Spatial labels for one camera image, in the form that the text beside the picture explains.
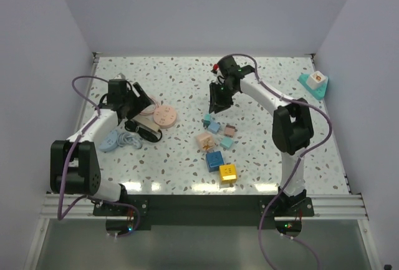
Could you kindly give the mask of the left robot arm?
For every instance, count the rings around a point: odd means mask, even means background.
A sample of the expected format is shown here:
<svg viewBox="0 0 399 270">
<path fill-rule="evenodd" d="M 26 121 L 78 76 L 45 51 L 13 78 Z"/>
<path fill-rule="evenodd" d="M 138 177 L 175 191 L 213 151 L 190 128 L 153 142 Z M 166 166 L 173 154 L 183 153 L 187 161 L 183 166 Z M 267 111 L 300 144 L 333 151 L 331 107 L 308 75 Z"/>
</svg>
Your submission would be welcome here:
<svg viewBox="0 0 399 270">
<path fill-rule="evenodd" d="M 103 103 L 93 105 L 94 114 L 66 140 L 56 140 L 50 147 L 50 188 L 59 194 L 82 195 L 107 201 L 115 215 L 128 211 L 129 200 L 122 196 L 122 186 L 102 179 L 97 147 L 122 121 L 130 120 L 152 104 L 139 83 L 125 79 L 107 81 L 108 90 Z"/>
</svg>

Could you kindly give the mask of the white cube plug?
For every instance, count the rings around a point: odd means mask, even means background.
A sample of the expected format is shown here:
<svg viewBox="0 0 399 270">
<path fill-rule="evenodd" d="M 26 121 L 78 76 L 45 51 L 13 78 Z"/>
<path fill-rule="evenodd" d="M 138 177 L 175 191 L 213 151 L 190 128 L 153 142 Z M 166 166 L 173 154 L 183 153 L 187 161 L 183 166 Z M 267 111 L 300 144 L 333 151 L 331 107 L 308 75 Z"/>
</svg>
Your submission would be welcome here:
<svg viewBox="0 0 399 270">
<path fill-rule="evenodd" d="M 306 80 L 306 84 L 312 89 L 318 89 L 322 87 L 326 82 L 328 81 L 328 78 L 321 72 L 315 71 L 312 74 L 310 74 Z"/>
</svg>

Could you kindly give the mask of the teal small plug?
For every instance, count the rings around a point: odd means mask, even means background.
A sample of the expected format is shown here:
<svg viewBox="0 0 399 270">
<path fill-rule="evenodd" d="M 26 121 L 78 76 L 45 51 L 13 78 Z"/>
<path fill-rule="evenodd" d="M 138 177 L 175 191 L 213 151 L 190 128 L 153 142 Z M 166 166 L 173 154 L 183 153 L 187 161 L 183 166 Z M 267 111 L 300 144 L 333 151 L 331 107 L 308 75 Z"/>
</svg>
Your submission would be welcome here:
<svg viewBox="0 0 399 270">
<path fill-rule="evenodd" d="M 221 139 L 219 145 L 222 148 L 224 148 L 226 150 L 229 150 L 232 147 L 233 143 L 234 143 L 234 141 L 233 141 L 232 138 L 224 137 L 224 138 Z"/>
</svg>

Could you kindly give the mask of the pink small plug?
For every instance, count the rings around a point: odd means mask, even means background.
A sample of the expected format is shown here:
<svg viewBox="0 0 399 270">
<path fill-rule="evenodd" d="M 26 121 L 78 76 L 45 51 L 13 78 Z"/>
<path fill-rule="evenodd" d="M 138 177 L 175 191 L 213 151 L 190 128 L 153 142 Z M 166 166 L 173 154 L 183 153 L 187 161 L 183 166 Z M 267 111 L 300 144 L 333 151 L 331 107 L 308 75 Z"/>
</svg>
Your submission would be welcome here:
<svg viewBox="0 0 399 270">
<path fill-rule="evenodd" d="M 224 135 L 229 138 L 233 138 L 235 133 L 236 133 L 236 127 L 232 126 L 230 124 L 226 124 L 226 126 L 224 128 Z"/>
</svg>

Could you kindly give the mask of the teal triangular socket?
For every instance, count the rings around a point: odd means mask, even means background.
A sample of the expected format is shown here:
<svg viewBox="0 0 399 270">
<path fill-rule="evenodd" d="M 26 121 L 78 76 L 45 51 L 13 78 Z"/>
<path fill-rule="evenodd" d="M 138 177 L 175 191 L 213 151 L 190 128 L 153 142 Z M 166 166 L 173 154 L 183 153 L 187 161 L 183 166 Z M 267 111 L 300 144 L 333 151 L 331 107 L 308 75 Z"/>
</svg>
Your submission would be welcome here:
<svg viewBox="0 0 399 270">
<path fill-rule="evenodd" d="M 322 100 L 325 96 L 326 90 L 327 90 L 327 85 L 329 82 L 329 78 L 328 81 L 320 88 L 312 90 L 307 84 L 306 84 L 306 80 L 308 78 L 310 74 L 301 74 L 298 78 L 298 81 L 302 84 L 302 86 L 317 100 Z"/>
</svg>

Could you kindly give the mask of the blue cube plug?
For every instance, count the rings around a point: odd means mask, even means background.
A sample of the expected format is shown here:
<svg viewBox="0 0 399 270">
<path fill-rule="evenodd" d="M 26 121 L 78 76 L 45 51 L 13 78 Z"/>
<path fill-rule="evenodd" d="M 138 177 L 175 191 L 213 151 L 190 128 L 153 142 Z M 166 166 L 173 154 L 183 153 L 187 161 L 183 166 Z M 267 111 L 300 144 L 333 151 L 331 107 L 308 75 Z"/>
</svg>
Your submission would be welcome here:
<svg viewBox="0 0 399 270">
<path fill-rule="evenodd" d="M 220 151 L 208 152 L 205 156 L 208 171 L 215 172 L 219 170 L 221 165 L 224 165 L 224 159 Z"/>
</svg>

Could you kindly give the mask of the yellow cube socket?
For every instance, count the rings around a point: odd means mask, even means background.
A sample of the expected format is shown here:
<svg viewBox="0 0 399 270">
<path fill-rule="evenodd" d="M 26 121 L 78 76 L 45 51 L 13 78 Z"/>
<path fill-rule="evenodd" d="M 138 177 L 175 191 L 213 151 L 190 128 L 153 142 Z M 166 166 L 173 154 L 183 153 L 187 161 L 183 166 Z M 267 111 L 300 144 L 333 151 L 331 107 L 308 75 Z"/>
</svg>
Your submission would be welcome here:
<svg viewBox="0 0 399 270">
<path fill-rule="evenodd" d="M 231 185 L 236 183 L 238 178 L 236 173 L 236 166 L 234 164 L 220 165 L 219 177 L 222 185 Z"/>
</svg>

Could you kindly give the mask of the pink round socket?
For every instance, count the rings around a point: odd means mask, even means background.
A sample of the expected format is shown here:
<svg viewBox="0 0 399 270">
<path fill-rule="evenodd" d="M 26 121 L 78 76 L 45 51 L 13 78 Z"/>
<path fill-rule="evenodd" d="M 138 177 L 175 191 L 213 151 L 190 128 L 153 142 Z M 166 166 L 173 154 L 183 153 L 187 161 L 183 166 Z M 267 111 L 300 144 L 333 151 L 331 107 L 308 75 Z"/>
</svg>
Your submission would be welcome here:
<svg viewBox="0 0 399 270">
<path fill-rule="evenodd" d="M 172 106 L 161 105 L 155 109 L 153 120 L 160 128 L 171 128 L 177 121 L 177 112 Z"/>
</svg>

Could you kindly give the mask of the pink cube plug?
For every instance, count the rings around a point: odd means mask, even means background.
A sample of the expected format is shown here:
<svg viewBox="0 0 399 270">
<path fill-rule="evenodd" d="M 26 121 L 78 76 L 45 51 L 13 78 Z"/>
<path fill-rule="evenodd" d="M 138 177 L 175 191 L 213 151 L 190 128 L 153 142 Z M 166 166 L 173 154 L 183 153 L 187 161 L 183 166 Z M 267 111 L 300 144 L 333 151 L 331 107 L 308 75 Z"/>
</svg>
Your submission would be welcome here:
<svg viewBox="0 0 399 270">
<path fill-rule="evenodd" d="M 203 132 L 195 137 L 198 148 L 203 152 L 212 150 L 216 144 L 212 134 Z"/>
</svg>

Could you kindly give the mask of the light blue round socket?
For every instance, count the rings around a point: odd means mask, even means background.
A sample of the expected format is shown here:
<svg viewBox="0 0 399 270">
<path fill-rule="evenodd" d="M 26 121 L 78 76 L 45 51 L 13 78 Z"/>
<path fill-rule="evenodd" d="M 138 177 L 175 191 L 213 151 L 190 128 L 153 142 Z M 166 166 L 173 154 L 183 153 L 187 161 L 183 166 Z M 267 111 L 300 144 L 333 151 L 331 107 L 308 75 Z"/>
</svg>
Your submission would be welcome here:
<svg viewBox="0 0 399 270">
<path fill-rule="evenodd" d="M 116 148 L 118 148 L 118 132 L 112 130 L 99 145 L 98 149 L 101 152 L 107 153 L 114 151 Z"/>
</svg>

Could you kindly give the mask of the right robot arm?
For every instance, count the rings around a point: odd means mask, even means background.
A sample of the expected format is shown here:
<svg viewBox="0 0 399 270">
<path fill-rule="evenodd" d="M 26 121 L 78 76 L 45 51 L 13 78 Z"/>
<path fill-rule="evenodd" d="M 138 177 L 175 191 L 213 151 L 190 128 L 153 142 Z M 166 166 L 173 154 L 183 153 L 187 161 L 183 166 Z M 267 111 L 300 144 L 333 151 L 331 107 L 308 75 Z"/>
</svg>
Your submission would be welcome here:
<svg viewBox="0 0 399 270">
<path fill-rule="evenodd" d="M 213 73 L 217 79 L 209 85 L 209 113 L 229 109 L 233 96 L 240 93 L 250 96 L 272 116 L 272 141 L 282 158 L 282 178 L 274 206 L 286 216 L 293 215 L 306 198 L 301 155 L 314 136 L 306 100 L 294 100 L 273 87 L 263 87 L 257 67 L 241 67 L 232 55 L 221 58 Z"/>
</svg>

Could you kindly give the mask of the blue small plug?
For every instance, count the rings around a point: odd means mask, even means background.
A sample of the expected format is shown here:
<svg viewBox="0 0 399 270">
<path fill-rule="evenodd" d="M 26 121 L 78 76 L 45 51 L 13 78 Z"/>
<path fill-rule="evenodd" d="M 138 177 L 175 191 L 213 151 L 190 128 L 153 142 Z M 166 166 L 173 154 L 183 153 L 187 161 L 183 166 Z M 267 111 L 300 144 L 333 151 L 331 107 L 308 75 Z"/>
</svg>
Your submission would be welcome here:
<svg viewBox="0 0 399 270">
<path fill-rule="evenodd" d="M 217 122 L 211 122 L 208 125 L 208 130 L 213 133 L 213 134 L 217 134 L 219 132 L 219 129 L 221 128 L 221 125 Z"/>
</svg>

